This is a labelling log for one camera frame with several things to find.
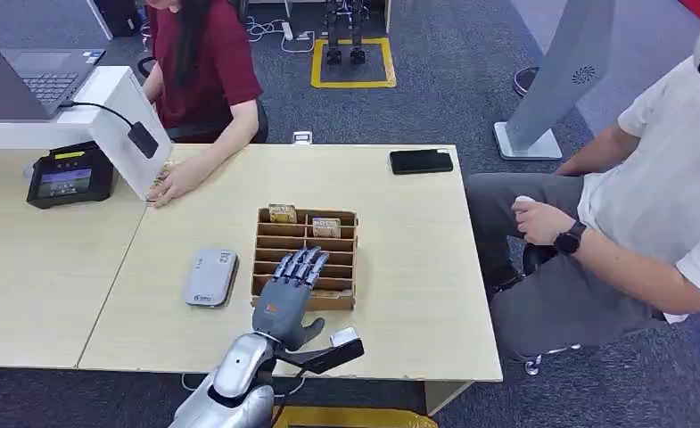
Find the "gray power bank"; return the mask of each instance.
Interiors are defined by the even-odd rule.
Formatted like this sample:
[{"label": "gray power bank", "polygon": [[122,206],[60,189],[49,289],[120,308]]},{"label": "gray power bank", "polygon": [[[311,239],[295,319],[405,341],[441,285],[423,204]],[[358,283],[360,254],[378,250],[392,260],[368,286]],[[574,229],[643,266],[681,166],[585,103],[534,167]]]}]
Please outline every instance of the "gray power bank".
[{"label": "gray power bank", "polygon": [[186,280],[186,304],[207,308],[223,305],[234,287],[237,261],[233,251],[218,248],[198,251]]}]

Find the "gray pants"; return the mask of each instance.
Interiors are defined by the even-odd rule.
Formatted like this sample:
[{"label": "gray pants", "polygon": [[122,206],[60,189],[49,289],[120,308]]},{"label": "gray pants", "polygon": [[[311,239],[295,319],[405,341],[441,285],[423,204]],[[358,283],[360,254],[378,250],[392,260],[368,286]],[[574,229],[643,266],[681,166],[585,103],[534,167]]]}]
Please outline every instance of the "gray pants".
[{"label": "gray pants", "polygon": [[[465,184],[485,276],[508,263],[508,235],[522,237],[510,207],[519,195],[578,217],[583,178],[547,174],[476,174]],[[618,292],[572,257],[558,255],[490,304],[497,340],[512,358],[530,359],[580,343],[612,342],[662,325],[646,303]]]}]

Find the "long black hair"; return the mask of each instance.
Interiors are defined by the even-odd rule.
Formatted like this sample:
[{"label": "long black hair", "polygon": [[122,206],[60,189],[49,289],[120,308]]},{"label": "long black hair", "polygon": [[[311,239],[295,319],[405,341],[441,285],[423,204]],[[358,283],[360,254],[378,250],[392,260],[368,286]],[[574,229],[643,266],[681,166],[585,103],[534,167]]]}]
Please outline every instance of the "long black hair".
[{"label": "long black hair", "polygon": [[197,64],[208,11],[213,0],[181,0],[179,39],[174,59],[174,80],[184,87],[196,78]]}]

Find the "black smartphone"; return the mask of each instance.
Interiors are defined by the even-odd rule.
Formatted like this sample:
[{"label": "black smartphone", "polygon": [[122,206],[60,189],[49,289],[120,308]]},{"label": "black smartphone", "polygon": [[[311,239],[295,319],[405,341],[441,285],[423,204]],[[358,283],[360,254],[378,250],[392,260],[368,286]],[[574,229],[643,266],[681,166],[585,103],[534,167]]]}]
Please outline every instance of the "black smartphone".
[{"label": "black smartphone", "polygon": [[404,174],[424,174],[427,172],[451,171],[452,158],[445,149],[403,150],[389,153],[391,172]]}]

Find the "woman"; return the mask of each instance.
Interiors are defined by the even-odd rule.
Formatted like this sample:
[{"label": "woman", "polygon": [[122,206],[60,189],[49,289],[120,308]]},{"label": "woman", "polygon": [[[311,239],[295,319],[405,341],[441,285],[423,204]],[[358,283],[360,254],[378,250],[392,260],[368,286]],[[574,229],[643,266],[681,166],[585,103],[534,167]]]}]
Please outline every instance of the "woman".
[{"label": "woman", "polygon": [[228,126],[205,150],[177,164],[151,191],[160,207],[194,190],[258,132],[262,93],[250,45],[227,0],[147,0],[158,60],[143,90],[165,128],[220,121]]}]

